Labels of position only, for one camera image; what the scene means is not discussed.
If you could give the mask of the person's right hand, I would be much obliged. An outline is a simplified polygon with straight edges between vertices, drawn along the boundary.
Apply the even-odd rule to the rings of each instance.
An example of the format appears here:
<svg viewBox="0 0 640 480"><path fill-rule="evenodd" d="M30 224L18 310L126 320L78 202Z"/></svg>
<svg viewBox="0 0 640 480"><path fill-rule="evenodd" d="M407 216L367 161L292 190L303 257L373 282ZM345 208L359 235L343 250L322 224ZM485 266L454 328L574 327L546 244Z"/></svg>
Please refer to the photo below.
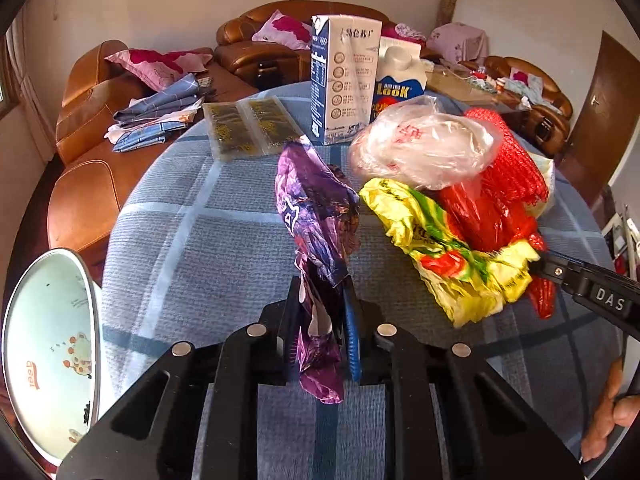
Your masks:
<svg viewBox="0 0 640 480"><path fill-rule="evenodd" d="M638 396L616 400L623 381L623 359L616 359L608 372L608 380L599 398L590 425L582 438L580 452L585 462L600 457L608 443L608 436L616 426L629 427L639 413Z"/></svg>

